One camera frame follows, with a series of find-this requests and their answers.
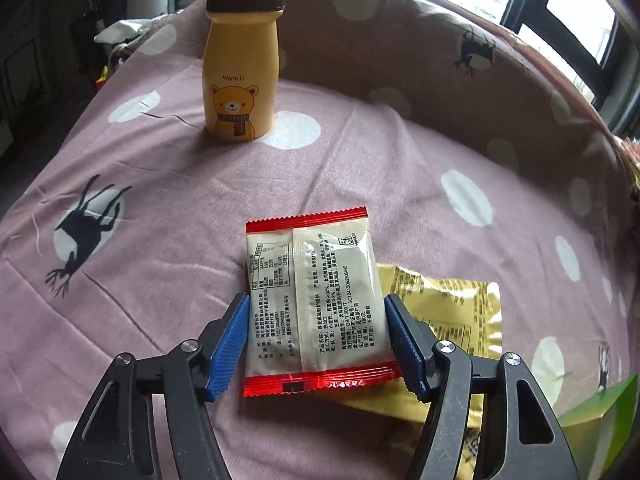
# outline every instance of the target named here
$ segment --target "snack packet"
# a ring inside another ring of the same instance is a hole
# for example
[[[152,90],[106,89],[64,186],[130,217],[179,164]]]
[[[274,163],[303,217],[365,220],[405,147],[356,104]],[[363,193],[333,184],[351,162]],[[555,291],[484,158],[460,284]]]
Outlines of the snack packet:
[[[400,266],[381,264],[382,294],[396,293],[412,316],[428,323],[438,339],[448,339],[469,355],[502,355],[500,291],[495,282],[434,280]],[[403,379],[370,388],[320,391],[347,406],[424,423],[430,404],[406,389]],[[480,428],[482,395],[472,395],[467,427]]]
[[[245,397],[400,376],[364,207],[246,225]]]

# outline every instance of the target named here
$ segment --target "blue gripper pad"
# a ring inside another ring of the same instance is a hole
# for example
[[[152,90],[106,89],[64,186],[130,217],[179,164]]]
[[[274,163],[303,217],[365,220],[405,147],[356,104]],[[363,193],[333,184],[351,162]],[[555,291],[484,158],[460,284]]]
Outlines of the blue gripper pad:
[[[427,398],[430,388],[425,381],[426,367],[424,357],[418,351],[414,338],[389,296],[385,296],[385,311],[391,348],[402,372],[404,384],[411,393],[415,394],[418,400],[429,402]]]
[[[242,298],[238,309],[226,326],[216,350],[211,356],[206,390],[213,402],[226,391],[238,365],[249,329],[249,296]]]

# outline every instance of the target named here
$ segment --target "brown bottle cap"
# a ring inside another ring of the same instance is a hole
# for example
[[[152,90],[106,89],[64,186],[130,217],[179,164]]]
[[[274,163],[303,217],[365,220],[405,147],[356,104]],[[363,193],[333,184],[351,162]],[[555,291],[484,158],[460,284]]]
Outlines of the brown bottle cap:
[[[285,0],[207,0],[207,12],[275,12]]]

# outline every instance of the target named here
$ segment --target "metal screw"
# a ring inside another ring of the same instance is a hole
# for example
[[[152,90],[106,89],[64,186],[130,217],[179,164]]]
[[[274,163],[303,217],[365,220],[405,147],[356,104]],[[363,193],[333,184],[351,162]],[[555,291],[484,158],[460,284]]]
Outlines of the metal screw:
[[[116,355],[116,364],[118,366],[126,366],[131,362],[131,354],[127,354],[126,352],[123,354]]]
[[[520,356],[518,354],[514,354],[513,352],[507,352],[504,355],[504,360],[507,361],[511,366],[517,366],[522,361]]]
[[[198,349],[198,342],[195,339],[187,339],[180,345],[180,350],[183,352],[191,353]]]
[[[456,349],[456,346],[451,341],[443,339],[442,341],[438,341],[436,343],[436,348],[444,354],[450,354]]]

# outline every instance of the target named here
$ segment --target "green box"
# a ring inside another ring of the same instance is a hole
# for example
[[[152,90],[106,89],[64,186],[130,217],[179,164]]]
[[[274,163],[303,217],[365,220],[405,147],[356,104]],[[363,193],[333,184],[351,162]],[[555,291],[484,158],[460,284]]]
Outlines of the green box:
[[[631,434],[638,405],[638,375],[606,388],[559,418],[580,480],[596,480]]]

